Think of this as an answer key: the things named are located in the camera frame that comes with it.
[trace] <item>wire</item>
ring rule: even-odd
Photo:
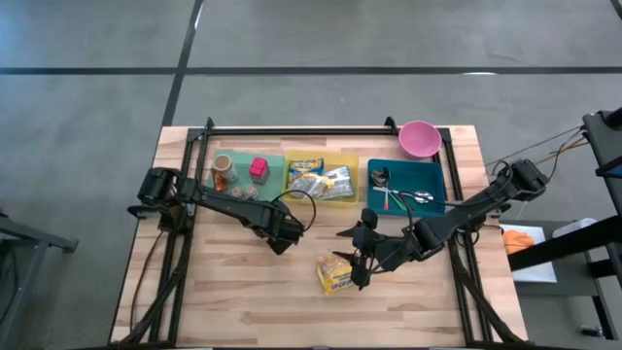
[[[510,157],[516,156],[516,155],[518,155],[518,154],[520,154],[520,153],[523,153],[523,152],[525,152],[525,151],[527,151],[527,150],[532,149],[533,147],[537,147],[537,146],[539,146],[539,145],[541,145],[541,144],[544,144],[544,143],[547,143],[547,142],[549,142],[549,141],[551,141],[551,140],[554,140],[554,139],[556,139],[556,138],[558,138],[558,137],[560,137],[560,136],[564,136],[564,135],[566,135],[567,133],[573,132],[573,131],[575,131],[575,130],[579,129],[580,127],[581,127],[581,125],[580,125],[580,126],[575,126],[575,127],[571,128],[571,129],[568,129],[568,130],[566,130],[566,131],[560,132],[560,133],[558,133],[558,134],[557,134],[557,135],[555,135],[555,136],[549,137],[549,138],[547,138],[547,139],[546,139],[546,140],[544,140],[544,141],[540,141],[540,142],[534,143],[534,144],[533,144],[533,145],[531,145],[531,146],[528,146],[528,147],[526,147],[526,148],[524,148],[524,149],[522,149],[522,150],[516,151],[516,152],[514,152],[514,153],[512,153],[512,154],[510,154],[510,155],[507,155],[507,156],[505,156],[505,157],[501,157],[501,158],[499,158],[499,159],[497,159],[497,160],[489,161],[489,162],[487,162],[487,163],[486,163],[486,165],[485,165],[485,166],[490,166],[490,165],[492,165],[492,164],[496,164],[496,163],[497,163],[497,162],[499,162],[500,160],[504,160],[504,159],[506,159],[506,158],[510,158]]]
[[[562,146],[560,146],[559,150],[557,151],[557,154],[555,155],[555,162],[553,163],[553,170],[551,170],[551,174],[548,176],[548,180],[549,180],[549,181],[551,180],[551,178],[553,178],[553,175],[555,175],[555,170],[557,170],[557,161],[558,161],[558,160],[559,160],[559,158],[560,158],[560,154],[561,154],[562,152],[565,152],[565,151],[566,151],[566,150],[564,150],[564,147],[566,146],[566,144],[568,144],[568,143],[570,142],[570,140],[571,140],[572,138],[574,138],[574,136],[578,135],[581,131],[582,131],[582,129],[579,129],[578,131],[576,131],[576,132],[575,132],[575,133],[574,133],[571,137],[569,137],[569,139],[568,139],[568,140],[566,140],[566,142],[564,142],[564,143],[562,144]],[[537,162],[536,164],[543,163],[543,162],[545,162],[545,161],[547,161],[547,160],[548,160],[548,159],[543,159],[543,160],[541,160],[541,161]]]
[[[306,232],[308,229],[311,228],[311,226],[313,225],[313,222],[315,222],[315,216],[318,213],[318,210],[317,210],[317,208],[315,206],[315,200],[313,200],[313,197],[311,196],[311,194],[309,194],[309,193],[307,193],[305,191],[302,191],[302,190],[287,190],[287,191],[277,195],[276,197],[274,197],[274,199],[272,199],[271,202],[274,203],[275,201],[277,201],[282,196],[284,196],[286,194],[290,194],[290,193],[302,193],[302,194],[308,196],[309,199],[311,199],[311,205],[313,205],[313,217],[311,218],[311,221],[309,222],[309,225],[305,229],[302,230],[303,232]],[[295,222],[297,222],[299,225],[304,227],[304,225],[294,215],[292,215],[292,213],[286,213],[283,210],[280,210],[280,211],[282,213],[284,213],[284,214],[289,214],[292,217],[292,219],[294,219]]]
[[[568,151],[568,150],[571,150],[571,149],[575,149],[575,148],[577,148],[577,147],[584,146],[584,145],[587,145],[587,144],[588,144],[587,142],[579,143],[579,142],[581,142],[581,141],[583,141],[583,138],[580,138],[580,139],[578,139],[578,140],[576,140],[576,141],[572,142],[572,143],[571,143],[571,144],[569,144],[567,147],[565,147],[563,150],[559,150],[559,149],[558,149],[558,150],[556,150],[556,151],[551,151],[551,152],[549,152],[549,153],[548,153],[548,156],[547,156],[547,157],[545,157],[545,158],[543,158],[543,159],[538,160],[538,161],[536,162],[536,165],[539,165],[539,164],[542,164],[542,163],[544,163],[544,162],[547,162],[548,160],[550,160],[550,159],[554,158],[556,155],[560,155],[560,154],[564,153],[565,151]]]
[[[11,250],[9,251],[9,254],[11,254],[12,260],[13,260],[13,295],[11,296],[11,300],[9,300],[9,303],[5,307],[4,311],[2,311],[2,316],[0,316],[0,325],[4,323],[4,320],[7,318],[7,315],[9,314],[9,310],[11,310],[11,306],[13,305],[13,302],[15,301],[16,296],[17,296],[17,289],[19,285],[19,278],[17,276],[17,256],[16,256],[15,250],[12,248],[10,249]]]
[[[147,258],[145,259],[145,264],[143,265],[143,270],[140,273],[140,277],[138,278],[138,284],[136,285],[136,291],[134,291],[134,297],[132,298],[132,305],[131,305],[131,308],[129,309],[129,331],[130,332],[132,332],[132,328],[134,327],[134,308],[136,306],[136,299],[138,298],[138,291],[140,291],[140,286],[143,283],[143,278],[145,277],[145,273],[147,271],[147,265],[149,265],[149,261],[152,259],[152,255],[154,254],[154,251],[156,250],[157,242],[159,241],[159,239],[161,238],[163,234],[164,234],[164,231],[161,231],[159,235],[157,236],[157,238],[155,239],[154,245],[152,246],[152,249],[149,251],[149,254],[147,254]]]

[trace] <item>black robotic arm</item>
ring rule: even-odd
[[[362,219],[348,230],[337,233],[352,237],[358,253],[333,252],[350,261],[352,281],[360,289],[369,284],[374,273],[395,271],[403,263],[424,261],[443,249],[458,229],[472,230],[483,224],[486,214],[509,199],[532,200],[544,193],[548,178],[530,160],[517,160],[500,171],[491,185],[436,218],[420,220],[402,229],[403,237],[391,237],[375,231],[378,217],[363,209]],[[369,259],[377,260],[375,267]]]
[[[267,238],[268,246],[278,255],[297,244],[304,232],[303,225],[280,200],[239,199],[181,175],[177,169],[152,168],[138,192],[141,202],[157,208],[168,226],[183,225],[183,219],[175,217],[173,208],[196,204],[239,220],[258,237]]]

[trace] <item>blue tray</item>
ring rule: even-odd
[[[386,159],[370,159],[367,163],[367,207],[378,214],[408,216],[405,210],[399,209],[397,204],[389,196],[389,210],[384,210],[384,192],[373,189],[371,180],[372,170],[381,170],[387,167],[391,173],[389,187],[397,191],[425,191],[430,193],[434,200],[445,200],[445,186],[443,172],[440,165],[433,162],[401,161]],[[445,214],[445,206],[437,203],[417,203],[411,197],[404,197],[408,205],[413,209],[413,216],[429,218]]]

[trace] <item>pink bowl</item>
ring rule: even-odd
[[[440,133],[429,122],[408,122],[399,131],[399,144],[416,158],[433,156],[440,149]]]

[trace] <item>gray floor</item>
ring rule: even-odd
[[[5,0],[0,67],[176,66],[192,4]],[[204,5],[189,66],[620,62],[622,20],[607,0],[217,0]],[[73,256],[47,256],[22,348],[106,342],[136,225],[125,207],[135,203],[154,155],[172,80],[0,76],[0,207],[81,241]],[[186,77],[173,124],[204,124],[207,116],[221,125],[379,124],[389,115],[400,123],[469,123],[484,158],[494,160],[579,125],[586,113],[620,107],[621,86],[622,75]],[[540,158],[560,142],[525,157]],[[595,167],[588,148],[562,156],[547,193],[521,218],[611,215]],[[622,297],[609,287],[615,303]],[[559,331],[595,322],[577,311],[590,310],[584,299],[521,304],[532,340],[617,346]]]

